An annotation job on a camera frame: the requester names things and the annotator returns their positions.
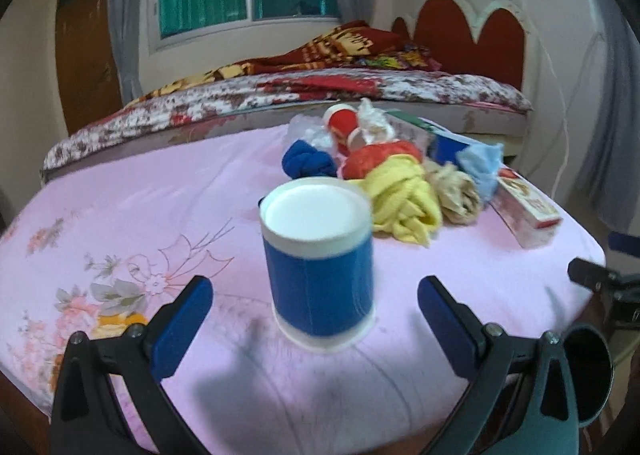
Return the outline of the bed with floral sheet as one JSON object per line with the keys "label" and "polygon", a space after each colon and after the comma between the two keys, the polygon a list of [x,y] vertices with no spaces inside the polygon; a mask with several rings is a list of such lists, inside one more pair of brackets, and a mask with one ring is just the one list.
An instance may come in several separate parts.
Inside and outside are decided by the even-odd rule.
{"label": "bed with floral sheet", "polygon": [[281,105],[361,98],[440,105],[490,103],[520,114],[532,103],[520,90],[484,76],[424,71],[329,68],[169,85],[55,144],[40,170],[48,182],[67,167],[152,134]]}

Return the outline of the blue white carton box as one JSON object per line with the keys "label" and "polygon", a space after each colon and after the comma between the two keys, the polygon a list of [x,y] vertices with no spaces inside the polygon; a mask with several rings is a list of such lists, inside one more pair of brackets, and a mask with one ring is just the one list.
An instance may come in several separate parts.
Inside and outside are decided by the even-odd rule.
{"label": "blue white carton box", "polygon": [[439,165],[452,163],[459,167],[457,154],[473,144],[478,144],[478,141],[449,130],[436,128],[432,131],[427,156]]}

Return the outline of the blue cloth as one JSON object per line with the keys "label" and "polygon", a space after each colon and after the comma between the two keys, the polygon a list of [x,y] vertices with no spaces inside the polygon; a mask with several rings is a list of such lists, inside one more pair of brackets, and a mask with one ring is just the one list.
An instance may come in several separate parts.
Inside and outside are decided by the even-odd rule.
{"label": "blue cloth", "polygon": [[304,140],[296,140],[284,153],[282,169],[293,180],[310,177],[337,177],[333,157]]}

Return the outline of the red yellow blanket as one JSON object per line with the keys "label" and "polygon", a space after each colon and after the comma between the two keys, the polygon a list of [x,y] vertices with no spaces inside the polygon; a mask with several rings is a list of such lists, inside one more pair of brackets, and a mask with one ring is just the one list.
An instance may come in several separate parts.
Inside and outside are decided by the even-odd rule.
{"label": "red yellow blanket", "polygon": [[363,21],[352,21],[336,26],[306,44],[278,56],[246,59],[184,77],[146,93],[138,100],[143,102],[236,77],[319,71],[337,67],[438,72],[442,64],[431,56],[430,50],[415,44],[408,37],[390,30],[378,30]]}

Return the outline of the clear plastic bag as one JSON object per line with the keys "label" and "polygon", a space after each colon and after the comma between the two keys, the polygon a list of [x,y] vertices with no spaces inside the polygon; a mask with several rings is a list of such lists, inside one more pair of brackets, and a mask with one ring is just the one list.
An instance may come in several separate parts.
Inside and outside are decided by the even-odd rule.
{"label": "clear plastic bag", "polygon": [[[393,142],[397,139],[395,130],[386,118],[386,111],[374,106],[370,99],[362,98],[358,106],[348,105],[358,112],[359,125],[367,145]],[[296,140],[304,140],[314,148],[327,152],[333,157],[341,154],[338,152],[335,138],[324,124],[323,115],[318,117],[304,114],[294,116],[288,124],[284,146],[287,148]]]}

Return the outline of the black trash bin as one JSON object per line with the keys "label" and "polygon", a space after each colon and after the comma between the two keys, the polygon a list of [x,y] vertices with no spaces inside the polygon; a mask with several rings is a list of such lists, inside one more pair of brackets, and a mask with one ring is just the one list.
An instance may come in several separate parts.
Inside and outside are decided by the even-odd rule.
{"label": "black trash bin", "polygon": [[578,425],[591,425],[601,414],[613,386],[613,362],[608,343],[593,326],[578,323],[563,339],[577,407]]}

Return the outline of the red plastic bag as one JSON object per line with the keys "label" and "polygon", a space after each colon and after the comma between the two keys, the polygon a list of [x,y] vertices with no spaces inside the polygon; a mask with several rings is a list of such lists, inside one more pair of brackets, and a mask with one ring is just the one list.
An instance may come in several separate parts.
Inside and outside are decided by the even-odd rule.
{"label": "red plastic bag", "polygon": [[374,143],[351,152],[344,161],[342,177],[346,180],[363,179],[371,170],[380,166],[393,155],[410,155],[419,163],[423,153],[408,141]]}

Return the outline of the grey hanging cloth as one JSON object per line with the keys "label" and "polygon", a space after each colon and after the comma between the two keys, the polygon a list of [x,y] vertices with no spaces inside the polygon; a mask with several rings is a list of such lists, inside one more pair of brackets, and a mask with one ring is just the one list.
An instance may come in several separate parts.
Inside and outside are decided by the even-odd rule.
{"label": "grey hanging cloth", "polygon": [[611,230],[627,233],[639,201],[639,41],[616,0],[593,0],[606,47],[601,102],[577,184]]}

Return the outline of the yellow cloth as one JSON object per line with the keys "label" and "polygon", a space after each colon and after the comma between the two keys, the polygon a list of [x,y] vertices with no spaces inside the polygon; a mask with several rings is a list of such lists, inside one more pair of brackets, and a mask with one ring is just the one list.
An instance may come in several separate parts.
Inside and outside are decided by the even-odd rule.
{"label": "yellow cloth", "polygon": [[442,227],[442,209],[425,169],[408,154],[392,155],[363,179],[350,180],[369,197],[372,229],[427,247]]}

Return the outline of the light blue paper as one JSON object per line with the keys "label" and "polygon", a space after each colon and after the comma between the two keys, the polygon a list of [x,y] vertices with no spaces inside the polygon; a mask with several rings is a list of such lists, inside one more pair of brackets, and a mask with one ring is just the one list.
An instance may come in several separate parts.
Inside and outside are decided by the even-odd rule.
{"label": "light blue paper", "polygon": [[456,153],[460,168],[474,181],[484,205],[497,189],[497,178],[503,159],[503,145],[477,142]]}

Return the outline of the grey curtain left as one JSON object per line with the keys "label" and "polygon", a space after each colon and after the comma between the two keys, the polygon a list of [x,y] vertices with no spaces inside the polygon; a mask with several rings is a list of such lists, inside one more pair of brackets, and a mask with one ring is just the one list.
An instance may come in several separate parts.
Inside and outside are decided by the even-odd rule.
{"label": "grey curtain left", "polygon": [[142,96],[140,82],[140,12],[142,0],[106,0],[107,26],[120,97],[127,105]]}

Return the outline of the green white carton box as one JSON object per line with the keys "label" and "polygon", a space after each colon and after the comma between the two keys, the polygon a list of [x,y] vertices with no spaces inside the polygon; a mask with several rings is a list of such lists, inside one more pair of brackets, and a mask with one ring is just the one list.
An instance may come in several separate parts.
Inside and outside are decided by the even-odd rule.
{"label": "green white carton box", "polygon": [[435,137],[435,128],[432,125],[399,110],[387,111],[386,118],[399,140],[412,143],[423,156],[430,156]]}

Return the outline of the red white paper cup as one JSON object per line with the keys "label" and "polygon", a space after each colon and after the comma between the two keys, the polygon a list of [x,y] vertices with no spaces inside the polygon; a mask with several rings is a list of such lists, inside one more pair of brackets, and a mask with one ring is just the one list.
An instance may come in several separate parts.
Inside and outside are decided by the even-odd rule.
{"label": "red white paper cup", "polygon": [[323,115],[323,121],[335,138],[338,152],[348,156],[367,145],[359,125],[358,112],[346,103],[330,106]]}

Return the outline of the blue white paper cup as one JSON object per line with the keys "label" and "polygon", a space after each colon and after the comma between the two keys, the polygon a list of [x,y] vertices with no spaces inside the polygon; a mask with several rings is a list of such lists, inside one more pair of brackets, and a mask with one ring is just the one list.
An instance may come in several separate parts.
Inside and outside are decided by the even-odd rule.
{"label": "blue white paper cup", "polygon": [[288,181],[259,205],[274,318],[288,339],[342,350],[374,318],[369,197],[344,180]]}

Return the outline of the red white carton box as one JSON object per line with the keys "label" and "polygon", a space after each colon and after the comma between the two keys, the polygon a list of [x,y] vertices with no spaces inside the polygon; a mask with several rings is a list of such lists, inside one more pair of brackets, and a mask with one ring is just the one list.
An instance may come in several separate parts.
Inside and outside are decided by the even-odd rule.
{"label": "red white carton box", "polygon": [[544,194],[508,167],[498,171],[490,204],[525,249],[548,245],[563,221]]}

